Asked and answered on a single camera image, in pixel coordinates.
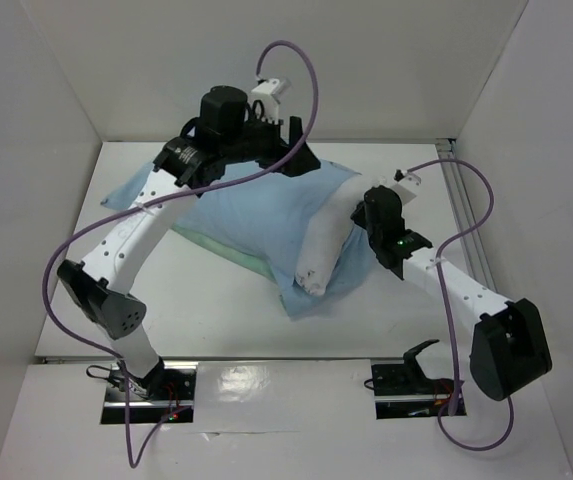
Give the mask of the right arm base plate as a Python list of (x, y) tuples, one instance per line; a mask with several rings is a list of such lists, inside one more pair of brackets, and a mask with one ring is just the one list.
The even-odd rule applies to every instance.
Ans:
[(426, 340), (401, 357), (371, 361), (371, 376), (363, 386), (374, 395), (376, 418), (413, 419), (437, 417), (454, 391), (449, 378), (430, 378), (417, 361), (425, 349), (438, 343)]

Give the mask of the blue green pillowcase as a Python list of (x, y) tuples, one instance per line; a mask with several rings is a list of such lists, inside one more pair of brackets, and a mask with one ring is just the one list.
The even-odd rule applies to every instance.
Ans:
[(345, 180), (359, 174), (323, 161), (302, 176), (268, 174), (203, 194), (173, 223), (189, 241), (273, 281), (286, 314), (308, 314), (324, 300), (359, 287), (374, 264), (366, 233), (345, 244), (326, 293), (307, 294), (295, 281), (310, 218)]

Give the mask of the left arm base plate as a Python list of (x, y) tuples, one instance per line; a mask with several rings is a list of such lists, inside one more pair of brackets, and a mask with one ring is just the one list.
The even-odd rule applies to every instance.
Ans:
[[(102, 425), (123, 425), (126, 415), (126, 388), (124, 376), (116, 364), (109, 367), (91, 365), (89, 378), (105, 383)], [(167, 362), (161, 385), (151, 393), (131, 382), (130, 422), (135, 425), (154, 425), (162, 418), (167, 423), (188, 424), (194, 419), (194, 399), (197, 383), (196, 362)]]

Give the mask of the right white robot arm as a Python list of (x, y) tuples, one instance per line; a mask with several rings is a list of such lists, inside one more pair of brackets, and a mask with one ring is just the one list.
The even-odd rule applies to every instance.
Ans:
[(501, 401), (552, 370), (537, 306), (497, 294), (437, 255), (432, 243), (405, 226), (396, 192), (374, 187), (352, 215), (367, 232), (379, 263), (399, 279), (438, 299), (472, 336), (469, 368), (477, 387)]

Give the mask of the white pillow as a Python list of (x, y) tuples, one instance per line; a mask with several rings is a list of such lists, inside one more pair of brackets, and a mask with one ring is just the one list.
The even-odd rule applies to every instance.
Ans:
[(369, 189), (389, 184), (384, 176), (353, 175), (310, 218), (295, 270), (295, 281), (307, 294), (326, 293), (345, 244), (363, 235), (352, 219), (358, 204)]

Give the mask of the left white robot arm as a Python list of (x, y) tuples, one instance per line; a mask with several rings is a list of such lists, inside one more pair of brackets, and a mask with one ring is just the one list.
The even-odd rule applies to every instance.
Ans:
[(109, 339), (125, 367), (125, 386), (142, 399), (155, 397), (168, 377), (142, 325), (147, 308), (130, 290), (144, 262), (178, 217), (228, 166), (255, 162), (264, 170), (300, 176), (320, 166), (305, 143), (302, 121), (290, 120), (280, 136), (284, 79), (259, 80), (249, 93), (215, 86), (197, 117), (164, 144), (130, 206), (101, 243), (81, 261), (65, 260), (57, 276), (84, 315)]

